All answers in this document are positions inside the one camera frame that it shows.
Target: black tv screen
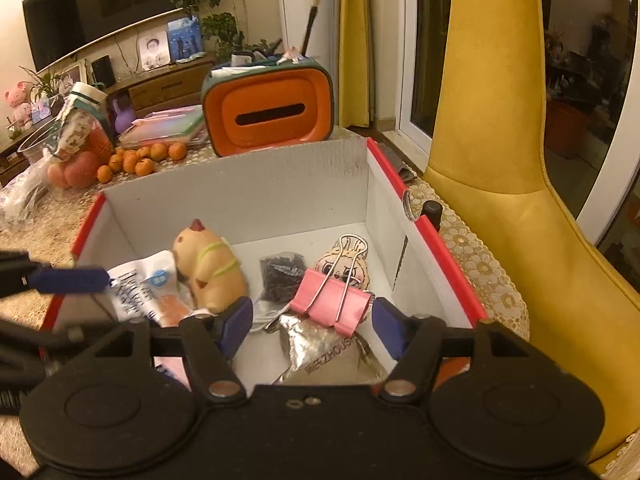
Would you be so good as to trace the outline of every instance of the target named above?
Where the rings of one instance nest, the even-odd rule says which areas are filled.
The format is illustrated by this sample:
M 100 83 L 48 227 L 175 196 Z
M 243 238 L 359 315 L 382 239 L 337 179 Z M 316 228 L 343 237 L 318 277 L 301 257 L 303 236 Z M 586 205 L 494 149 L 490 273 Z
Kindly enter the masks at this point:
M 170 0 L 23 0 L 36 70 L 132 23 L 175 7 Z

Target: yellow chair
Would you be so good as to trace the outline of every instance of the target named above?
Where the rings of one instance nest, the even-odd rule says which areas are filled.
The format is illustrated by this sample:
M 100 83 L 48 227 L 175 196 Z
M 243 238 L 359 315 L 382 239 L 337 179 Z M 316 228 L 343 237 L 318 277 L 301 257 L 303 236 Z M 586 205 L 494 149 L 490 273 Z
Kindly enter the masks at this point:
M 640 428 L 640 296 L 582 236 L 546 175 L 540 0 L 451 0 L 425 179 L 529 307 L 530 341 L 606 411 L 591 468 Z

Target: white box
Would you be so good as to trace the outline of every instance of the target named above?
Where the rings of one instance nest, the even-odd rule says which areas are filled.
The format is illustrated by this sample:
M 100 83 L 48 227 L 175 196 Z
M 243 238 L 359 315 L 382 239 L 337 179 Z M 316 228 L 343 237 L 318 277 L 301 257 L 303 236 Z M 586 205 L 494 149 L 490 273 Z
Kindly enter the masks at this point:
M 440 236 L 402 206 L 406 187 L 371 139 L 353 137 L 219 158 L 139 178 L 101 193 L 72 253 L 78 265 L 106 269 L 170 249 L 194 218 L 231 244 L 253 300 L 262 291 L 259 260 L 281 251 L 314 262 L 342 234 L 369 243 L 369 289 L 408 315 L 470 327 L 486 317 Z M 408 239 L 404 255 L 402 248 Z M 108 304 L 106 298 L 100 301 Z M 44 328 L 105 320 L 87 296 L 56 296 Z M 358 327 L 387 370 L 395 362 L 373 331 Z M 251 334 L 234 360 L 247 388 L 286 368 L 277 335 Z

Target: foil package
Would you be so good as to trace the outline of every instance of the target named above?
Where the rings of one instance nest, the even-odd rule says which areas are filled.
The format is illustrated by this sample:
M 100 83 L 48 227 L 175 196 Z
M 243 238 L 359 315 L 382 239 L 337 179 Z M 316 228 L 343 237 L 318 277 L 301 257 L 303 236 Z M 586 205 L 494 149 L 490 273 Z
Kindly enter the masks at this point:
M 386 378 L 386 370 L 357 332 L 345 337 L 292 312 L 282 314 L 278 323 L 290 367 L 276 383 L 376 384 Z

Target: pink teddy bear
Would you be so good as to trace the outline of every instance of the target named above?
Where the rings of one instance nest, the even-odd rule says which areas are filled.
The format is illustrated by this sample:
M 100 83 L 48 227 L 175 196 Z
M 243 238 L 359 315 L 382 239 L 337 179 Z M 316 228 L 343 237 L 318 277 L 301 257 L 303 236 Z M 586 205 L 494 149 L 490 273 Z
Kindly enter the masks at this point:
M 33 124 L 31 122 L 31 88 L 33 88 L 31 83 L 23 81 L 4 93 L 4 98 L 14 109 L 12 114 L 14 123 L 26 130 Z

